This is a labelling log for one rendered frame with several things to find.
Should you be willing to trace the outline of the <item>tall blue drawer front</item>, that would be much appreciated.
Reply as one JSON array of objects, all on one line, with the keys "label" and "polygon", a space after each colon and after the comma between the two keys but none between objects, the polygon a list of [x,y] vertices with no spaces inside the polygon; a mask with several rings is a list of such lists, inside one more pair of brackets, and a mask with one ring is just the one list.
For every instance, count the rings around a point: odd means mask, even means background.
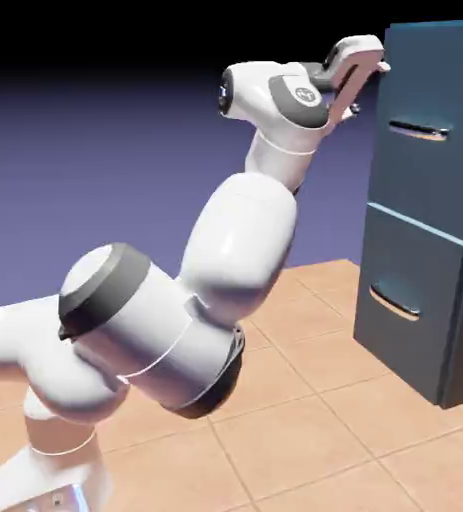
[{"label": "tall blue drawer front", "polygon": [[[368,199],[463,240],[463,20],[393,24],[385,59]],[[412,138],[393,119],[450,133]]]}]

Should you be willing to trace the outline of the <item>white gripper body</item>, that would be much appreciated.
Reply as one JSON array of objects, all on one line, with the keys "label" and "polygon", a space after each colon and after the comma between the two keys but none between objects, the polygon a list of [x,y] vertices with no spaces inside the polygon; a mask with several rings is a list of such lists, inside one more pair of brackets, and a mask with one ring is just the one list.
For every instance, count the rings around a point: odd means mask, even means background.
[{"label": "white gripper body", "polygon": [[330,125],[336,125],[342,120],[345,110],[355,101],[370,75],[377,70],[383,55],[383,50],[359,50],[343,54],[333,75],[337,89],[329,106]]}]

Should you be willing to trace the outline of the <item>short blue drawer front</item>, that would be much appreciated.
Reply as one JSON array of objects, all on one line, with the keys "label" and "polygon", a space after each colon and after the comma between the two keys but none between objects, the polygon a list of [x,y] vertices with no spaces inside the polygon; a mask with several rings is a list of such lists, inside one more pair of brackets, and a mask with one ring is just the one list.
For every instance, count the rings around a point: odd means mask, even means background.
[{"label": "short blue drawer front", "polygon": [[[377,303],[369,293],[377,280],[397,282],[410,292],[421,317],[408,321]],[[354,338],[433,404],[462,281],[463,241],[380,205],[367,206]]]}]

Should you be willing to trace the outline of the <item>blue cabinet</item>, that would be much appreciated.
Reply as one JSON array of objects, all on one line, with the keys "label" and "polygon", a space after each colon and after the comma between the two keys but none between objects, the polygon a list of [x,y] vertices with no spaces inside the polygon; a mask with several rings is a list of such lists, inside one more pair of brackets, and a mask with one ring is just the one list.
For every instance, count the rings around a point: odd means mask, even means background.
[{"label": "blue cabinet", "polygon": [[463,20],[394,24],[379,85],[355,339],[463,404]]}]

